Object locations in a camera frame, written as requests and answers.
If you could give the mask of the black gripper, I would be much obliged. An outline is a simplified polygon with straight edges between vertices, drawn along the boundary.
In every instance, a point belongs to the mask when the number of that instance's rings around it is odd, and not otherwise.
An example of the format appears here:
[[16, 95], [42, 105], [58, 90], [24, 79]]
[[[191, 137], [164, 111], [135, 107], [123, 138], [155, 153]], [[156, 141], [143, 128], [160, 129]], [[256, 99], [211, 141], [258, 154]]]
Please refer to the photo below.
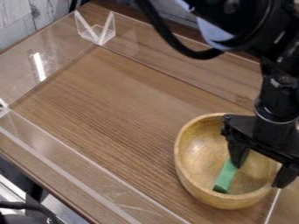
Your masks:
[[231, 163], [240, 168], [250, 151], [283, 166], [272, 187], [286, 188], [299, 176], [299, 101], [256, 100], [254, 115], [223, 116], [222, 135], [228, 142]]

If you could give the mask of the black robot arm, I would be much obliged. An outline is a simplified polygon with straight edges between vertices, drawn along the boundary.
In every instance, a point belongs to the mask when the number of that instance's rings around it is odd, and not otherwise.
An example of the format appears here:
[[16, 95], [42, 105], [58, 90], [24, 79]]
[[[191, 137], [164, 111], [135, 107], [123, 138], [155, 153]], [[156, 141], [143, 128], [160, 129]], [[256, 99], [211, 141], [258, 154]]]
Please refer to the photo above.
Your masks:
[[226, 115], [223, 135], [235, 166], [251, 150], [282, 164], [272, 186], [299, 177], [299, 11], [295, 0], [184, 0], [202, 36], [218, 50], [260, 59], [255, 114]]

